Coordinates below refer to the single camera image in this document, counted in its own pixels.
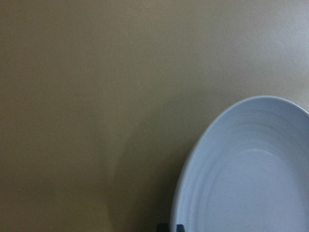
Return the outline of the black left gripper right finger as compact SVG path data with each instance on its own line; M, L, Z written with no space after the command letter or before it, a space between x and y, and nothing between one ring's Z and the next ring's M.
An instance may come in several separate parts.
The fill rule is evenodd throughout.
M185 232L185 227L182 224L176 225L176 232Z

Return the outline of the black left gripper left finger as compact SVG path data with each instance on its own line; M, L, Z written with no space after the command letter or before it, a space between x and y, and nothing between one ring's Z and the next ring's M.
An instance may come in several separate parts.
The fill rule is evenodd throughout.
M169 232L168 224L157 224L156 232Z

